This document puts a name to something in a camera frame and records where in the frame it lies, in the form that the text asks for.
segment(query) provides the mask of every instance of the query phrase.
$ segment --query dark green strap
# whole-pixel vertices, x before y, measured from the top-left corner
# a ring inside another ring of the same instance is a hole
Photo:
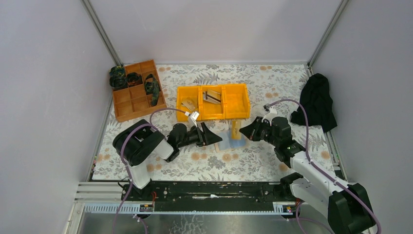
[[[156,106],[158,104],[159,93],[161,92],[161,89],[159,87],[158,81],[153,77],[152,74],[149,74],[145,79],[145,91],[147,95],[152,94],[152,101],[150,102],[150,105]]]

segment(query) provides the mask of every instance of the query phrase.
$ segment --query wooden block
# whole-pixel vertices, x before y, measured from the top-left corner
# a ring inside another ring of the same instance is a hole
[[[241,121],[233,120],[231,126],[231,138],[234,140],[241,140],[242,134],[240,133]]]

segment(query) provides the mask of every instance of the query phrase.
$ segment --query black linear rail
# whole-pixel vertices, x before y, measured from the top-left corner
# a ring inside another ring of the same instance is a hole
[[[268,182],[151,181],[143,190],[132,189],[126,200],[150,203],[152,192],[158,212],[273,211],[273,202],[295,202],[280,184]]]

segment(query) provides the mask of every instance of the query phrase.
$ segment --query yellow object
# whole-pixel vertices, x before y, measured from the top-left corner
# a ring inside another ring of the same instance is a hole
[[[203,100],[202,92],[212,90],[221,94],[221,104],[213,104]],[[249,118],[250,103],[246,84],[220,84],[200,86],[179,86],[176,98],[176,108],[190,110],[182,105],[186,98],[198,99],[197,120]],[[179,122],[188,121],[188,117],[177,112]]]
[[[234,140],[241,140],[241,121],[240,120],[233,120],[231,126],[231,138]]]

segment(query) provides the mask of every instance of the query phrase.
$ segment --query cable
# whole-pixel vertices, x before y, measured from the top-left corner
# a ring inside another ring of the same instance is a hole
[[[307,233],[304,231],[304,229],[302,228],[301,223],[300,223],[300,220],[304,220],[304,221],[309,221],[309,222],[313,222],[313,223],[315,223],[315,224],[318,224],[319,226],[321,226],[321,227],[325,228],[326,230],[328,230],[331,234],[334,234],[334,232],[333,232],[329,227],[327,227],[327,225],[325,225],[325,224],[323,224],[323,223],[321,223],[321,222],[319,222],[319,221],[317,221],[317,220],[310,219],[310,218],[299,218],[299,216],[298,216],[298,211],[300,210],[301,205],[302,205],[303,203],[304,203],[304,202],[300,202],[300,203],[298,204],[298,206],[297,206],[297,209],[296,209],[296,221],[297,221],[298,226],[300,227],[301,231],[302,231],[304,234],[307,234]]]
[[[360,205],[369,213],[369,215],[370,215],[370,216],[373,218],[373,220],[375,221],[375,223],[376,223],[376,225],[377,225],[377,232],[376,232],[376,234],[381,234],[381,224],[380,224],[380,222],[378,221],[376,215],[373,213],[373,211],[370,210],[370,208],[369,208],[360,198],[358,198],[353,192],[351,192],[348,188],[346,188],[346,187],[345,187],[344,185],[342,185],[341,183],[336,182],[336,180],[335,180],[332,176],[330,176],[329,174],[327,174],[327,173],[326,173],[325,171],[323,171],[320,167],[318,167],[314,162],[311,161],[310,155],[309,155],[309,153],[308,153],[308,138],[309,138],[308,118],[307,118],[307,113],[306,113],[304,107],[303,107],[299,102],[297,102],[296,100],[293,100],[293,99],[282,99],[282,100],[278,100],[278,101],[275,101],[275,102],[269,104],[269,107],[271,107],[271,106],[273,106],[273,105],[276,105],[276,104],[278,104],[278,103],[280,103],[280,102],[283,102],[283,101],[291,101],[291,102],[294,102],[295,104],[297,104],[298,106],[300,106],[300,108],[302,109],[302,112],[304,113],[305,127],[306,127],[305,156],[307,157],[308,162],[309,162],[317,171],[319,171],[320,173],[322,173],[322,174],[323,174],[324,176],[326,176],[329,180],[331,180],[331,181],[334,182],[336,185],[338,185],[340,188],[342,188],[344,191],[346,191],[348,194],[350,194],[358,203],[360,203]],[[300,222],[299,222],[299,220],[298,220],[298,216],[297,216],[297,222],[298,222],[301,230],[302,230],[304,233],[306,233],[306,232],[304,231],[304,229],[302,229],[302,227],[301,227],[301,225],[300,225]]]
[[[129,133],[129,135],[126,137],[125,141],[123,142],[122,148],[120,150],[120,159],[122,160],[123,164],[125,164],[126,172],[128,173],[130,184],[129,184],[128,191],[126,192],[125,196],[120,202],[119,207],[116,209],[115,218],[113,219],[113,224],[112,224],[112,234],[115,233],[115,223],[116,223],[116,218],[117,218],[117,215],[119,214],[120,208],[122,208],[123,203],[126,201],[126,198],[128,198],[129,193],[131,192],[132,187],[133,187],[132,175],[131,175],[131,172],[129,171],[128,162],[125,160],[123,153],[125,152],[126,144],[130,140],[130,138],[133,136],[133,134],[135,134],[137,131],[139,131],[141,128],[144,128],[144,127],[152,127],[156,129],[152,124],[149,124],[149,123],[139,125],[137,128],[133,129],[131,133]]]
[[[137,215],[134,215],[133,218],[136,218],[139,221],[142,222],[143,227],[145,228],[145,234],[148,234],[148,227],[146,226],[146,223],[143,221],[143,219]]]
[[[152,210],[155,211],[155,207],[153,206],[153,204],[155,203],[155,199],[156,199],[156,192],[153,191],[152,193]]]
[[[182,112],[182,113],[185,114],[185,111],[179,110],[179,109],[176,109],[176,108],[162,108],[162,109],[158,109],[158,110],[152,112],[152,114],[149,116],[149,123],[152,124],[152,116],[153,116],[153,114],[155,114],[156,112],[164,111],[164,110],[179,111],[179,112]]]

